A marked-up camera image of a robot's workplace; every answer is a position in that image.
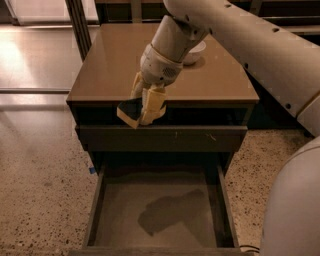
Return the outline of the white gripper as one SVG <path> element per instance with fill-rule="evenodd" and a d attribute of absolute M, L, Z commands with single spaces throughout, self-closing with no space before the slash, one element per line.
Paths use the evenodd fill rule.
<path fill-rule="evenodd" d="M 130 94 L 131 99 L 142 96 L 142 110 L 139 120 L 141 125 L 150 125 L 154 120 L 164 115 L 166 90 L 164 87 L 155 85 L 167 86 L 174 83 L 182 68 L 182 63 L 171 61 L 162 56 L 151 44 L 146 46 L 140 59 L 141 73 L 136 73 Z M 154 85 L 143 90 L 144 81 Z"/>

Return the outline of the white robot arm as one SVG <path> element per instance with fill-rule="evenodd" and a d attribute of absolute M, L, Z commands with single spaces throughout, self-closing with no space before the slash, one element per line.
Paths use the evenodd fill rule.
<path fill-rule="evenodd" d="M 139 123 L 164 112 L 164 88 L 186 54 L 213 36 L 316 138 L 294 153 L 272 186 L 260 256 L 320 256 L 320 47 L 229 0 L 163 0 L 168 11 L 140 61 L 132 95 Z"/>

